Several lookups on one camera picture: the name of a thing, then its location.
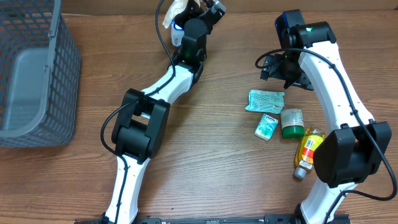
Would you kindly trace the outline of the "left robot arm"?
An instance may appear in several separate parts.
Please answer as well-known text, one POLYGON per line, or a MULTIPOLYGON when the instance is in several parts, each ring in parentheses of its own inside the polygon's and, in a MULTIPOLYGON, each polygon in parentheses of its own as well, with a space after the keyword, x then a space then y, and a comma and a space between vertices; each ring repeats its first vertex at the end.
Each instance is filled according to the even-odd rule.
POLYGON ((200 79, 205 60, 206 38, 226 14, 221 1, 174 1, 164 20, 155 28, 172 29, 178 40, 174 52, 167 50, 170 63, 165 75, 141 91, 129 89, 121 106, 104 121, 100 138, 115 119, 111 134, 114 147, 103 146, 117 159, 113 196, 99 223, 134 223, 139 213, 138 198, 144 172, 162 144, 171 105, 200 79))

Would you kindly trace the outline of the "yellow tea bottle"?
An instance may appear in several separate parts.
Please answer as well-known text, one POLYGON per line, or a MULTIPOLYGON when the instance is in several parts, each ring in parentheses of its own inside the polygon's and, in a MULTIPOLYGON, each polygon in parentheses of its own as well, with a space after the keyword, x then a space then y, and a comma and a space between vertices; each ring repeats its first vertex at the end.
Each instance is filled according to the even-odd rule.
POLYGON ((314 153, 324 138, 324 133, 319 129, 308 128, 306 130, 295 155, 294 176, 296 178, 304 179, 314 168, 314 153))

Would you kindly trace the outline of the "green lidded white jar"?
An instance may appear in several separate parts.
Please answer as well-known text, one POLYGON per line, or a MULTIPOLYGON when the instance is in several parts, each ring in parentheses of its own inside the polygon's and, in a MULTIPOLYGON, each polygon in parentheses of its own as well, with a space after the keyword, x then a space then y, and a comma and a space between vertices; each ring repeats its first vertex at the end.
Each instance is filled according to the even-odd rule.
POLYGON ((284 139, 300 139, 304 136, 302 111, 298 108, 282 110, 280 112, 282 137, 284 139))

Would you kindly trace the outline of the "brown snack bag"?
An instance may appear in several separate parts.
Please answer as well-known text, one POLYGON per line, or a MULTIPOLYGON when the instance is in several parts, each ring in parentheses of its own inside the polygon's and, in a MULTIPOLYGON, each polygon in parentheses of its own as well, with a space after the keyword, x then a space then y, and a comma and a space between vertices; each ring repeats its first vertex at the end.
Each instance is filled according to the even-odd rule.
POLYGON ((165 14, 162 25, 168 29, 172 20, 182 13, 190 2, 193 2, 195 6, 200 6, 200 0, 174 0, 165 14))

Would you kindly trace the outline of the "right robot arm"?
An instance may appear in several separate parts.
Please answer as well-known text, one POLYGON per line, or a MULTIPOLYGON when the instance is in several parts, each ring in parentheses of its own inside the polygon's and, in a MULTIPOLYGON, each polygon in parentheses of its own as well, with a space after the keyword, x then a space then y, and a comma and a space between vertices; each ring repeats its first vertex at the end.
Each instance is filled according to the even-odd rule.
POLYGON ((275 20, 280 48, 255 62, 261 78, 277 78, 285 87, 313 90, 325 114, 328 131, 313 159, 317 179, 293 214, 266 215, 266 223, 349 223, 336 210, 358 184, 387 164, 392 131, 365 108, 342 64, 338 44, 327 22, 307 24, 298 10, 275 20))

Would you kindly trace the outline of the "teal wet wipes pack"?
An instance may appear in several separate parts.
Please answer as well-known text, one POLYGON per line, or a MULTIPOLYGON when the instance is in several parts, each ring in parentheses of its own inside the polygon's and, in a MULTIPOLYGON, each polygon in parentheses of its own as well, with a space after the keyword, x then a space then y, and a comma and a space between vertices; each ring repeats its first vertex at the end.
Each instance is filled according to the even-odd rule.
POLYGON ((284 107, 284 92, 251 90, 246 111, 280 114, 284 107))

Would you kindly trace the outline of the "teal Kleenex tissue pack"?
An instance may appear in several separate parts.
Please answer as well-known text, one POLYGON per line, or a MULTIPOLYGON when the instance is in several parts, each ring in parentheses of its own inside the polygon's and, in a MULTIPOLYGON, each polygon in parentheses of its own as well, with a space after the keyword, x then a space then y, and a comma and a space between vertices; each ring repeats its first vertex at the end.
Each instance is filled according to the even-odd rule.
POLYGON ((254 135, 268 141, 272 137, 277 125, 278 120, 269 116, 268 114, 263 114, 261 120, 254 132, 254 135))

